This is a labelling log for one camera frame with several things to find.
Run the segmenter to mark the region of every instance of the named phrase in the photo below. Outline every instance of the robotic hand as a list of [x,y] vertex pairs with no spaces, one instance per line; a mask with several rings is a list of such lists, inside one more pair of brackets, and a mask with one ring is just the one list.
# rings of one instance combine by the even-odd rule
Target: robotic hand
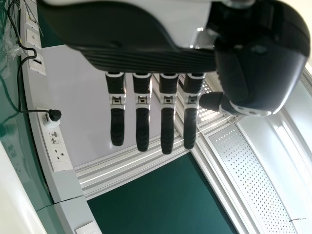
[[[160,73],[161,146],[173,146],[176,86],[184,82],[184,145],[195,142],[198,105],[234,115],[267,116],[285,103],[310,53],[301,16],[276,0],[38,0],[55,33],[106,71],[111,138],[123,143],[124,73],[133,73],[136,141],[149,139],[151,73]],[[205,73],[224,92],[200,96]]]

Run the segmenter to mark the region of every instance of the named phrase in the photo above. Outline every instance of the black cable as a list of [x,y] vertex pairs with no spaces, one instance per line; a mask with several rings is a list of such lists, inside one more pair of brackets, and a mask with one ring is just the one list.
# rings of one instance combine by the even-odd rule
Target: black cable
[[11,17],[11,15],[10,15],[10,10],[11,10],[11,8],[12,8],[12,6],[13,6],[14,4],[16,4],[16,5],[18,6],[17,1],[13,0],[13,1],[10,3],[10,5],[9,5],[9,7],[8,7],[8,9],[7,9],[7,15],[8,15],[8,18],[9,18],[11,24],[12,24],[13,29],[14,29],[15,36],[16,36],[17,39],[18,39],[18,44],[19,44],[19,46],[20,46],[22,49],[28,50],[28,51],[33,51],[33,52],[34,52],[34,55],[25,57],[25,58],[20,62],[19,67],[18,67],[17,84],[18,84],[18,99],[19,99],[19,105],[18,105],[18,108],[17,108],[17,109],[18,109],[18,111],[19,111],[20,113],[32,113],[32,112],[47,112],[47,113],[48,113],[48,112],[49,112],[48,110],[22,110],[22,109],[21,109],[21,95],[20,95],[20,84],[21,84],[21,78],[20,78],[21,75],[20,75],[20,74],[21,74],[21,69],[22,69],[22,66],[24,65],[24,63],[26,63],[27,60],[35,59],[35,58],[37,57],[37,51],[36,51],[35,49],[33,49],[33,48],[28,48],[28,47],[23,46],[22,43],[20,42],[20,37],[19,37],[18,30],[17,30],[16,25],[14,24],[14,22],[13,22],[13,20],[12,20],[12,17]]

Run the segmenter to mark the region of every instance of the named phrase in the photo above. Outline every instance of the black rubber fingertip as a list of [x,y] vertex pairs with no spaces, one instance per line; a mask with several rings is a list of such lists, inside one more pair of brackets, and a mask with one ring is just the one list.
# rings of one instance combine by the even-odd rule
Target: black rubber fingertip
[[111,140],[115,146],[123,144],[125,132],[124,113],[123,109],[111,109]]
[[196,141],[197,109],[188,108],[184,111],[184,147],[192,149]]
[[150,139],[149,109],[137,108],[136,110],[136,146],[141,152],[148,149]]
[[171,154],[174,145],[174,114],[173,108],[161,110],[160,143],[163,154]]

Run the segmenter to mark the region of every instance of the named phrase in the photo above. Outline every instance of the power plug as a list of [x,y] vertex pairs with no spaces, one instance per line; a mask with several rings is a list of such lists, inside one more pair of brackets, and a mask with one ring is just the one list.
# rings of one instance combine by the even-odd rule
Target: power plug
[[61,115],[59,110],[49,110],[42,116],[43,125],[47,128],[56,128],[60,124]]

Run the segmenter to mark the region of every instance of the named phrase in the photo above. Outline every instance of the ridged grip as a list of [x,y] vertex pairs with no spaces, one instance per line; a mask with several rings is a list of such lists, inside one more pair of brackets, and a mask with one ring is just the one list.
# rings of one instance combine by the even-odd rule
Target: ridged grip
[[125,94],[124,74],[120,77],[106,76],[108,93],[110,94]]
[[133,87],[136,94],[149,94],[151,77],[148,78],[136,78],[133,77]]
[[188,108],[184,111],[184,147],[192,149],[196,141],[197,109]]
[[192,79],[187,74],[184,80],[183,90],[185,93],[199,94],[204,79]]
[[136,146],[141,152],[147,151],[150,128],[149,128],[149,109],[137,108],[136,110]]
[[160,143],[162,152],[168,155],[172,152],[174,144],[174,115],[172,108],[163,108],[161,110],[161,133]]
[[177,78],[168,79],[159,76],[159,91],[163,94],[175,94],[177,86]]
[[124,114],[125,111],[123,109],[111,109],[111,140],[115,146],[123,144],[125,132]]

